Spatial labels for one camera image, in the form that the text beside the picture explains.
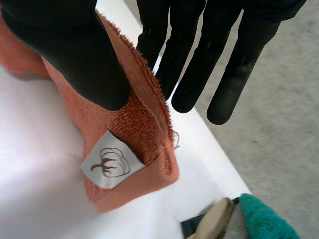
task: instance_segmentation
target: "cotton plant logo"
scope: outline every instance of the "cotton plant logo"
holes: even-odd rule
[[[130,173],[131,168],[123,153],[117,148],[104,148],[100,152],[101,163],[91,167],[91,172],[101,167],[107,178],[116,178]]]

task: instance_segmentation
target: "gloved hand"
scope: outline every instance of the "gloved hand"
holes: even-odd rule
[[[83,97],[108,109],[126,104],[129,83],[95,15],[97,0],[0,0],[4,21]]]
[[[173,107],[190,111],[213,71],[231,27],[244,9],[238,39],[207,111],[208,120],[226,123],[263,47],[282,20],[292,18],[306,0],[137,0],[143,32],[137,49],[152,69],[165,42],[170,8],[171,37],[156,77],[168,99],[192,48],[198,19],[204,11],[202,36],[172,98]]]

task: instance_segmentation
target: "white surface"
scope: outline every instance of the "white surface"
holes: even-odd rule
[[[98,8],[137,38],[140,28],[121,0]],[[83,140],[54,84],[0,68],[0,108],[1,239],[182,238],[178,222],[224,196],[249,192],[199,114],[172,111],[179,180],[97,215],[79,176]]]

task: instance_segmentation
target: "green towel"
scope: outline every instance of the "green towel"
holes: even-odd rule
[[[242,194],[239,201],[251,239],[299,239],[295,230],[258,198]]]

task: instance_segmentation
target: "gray carpet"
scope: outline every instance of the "gray carpet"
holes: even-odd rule
[[[135,0],[126,3],[138,18]],[[319,0],[308,0],[295,18],[281,24],[264,48],[231,120],[214,126],[206,120],[206,109],[235,44],[238,25],[196,107],[253,194],[301,238],[317,239]]]

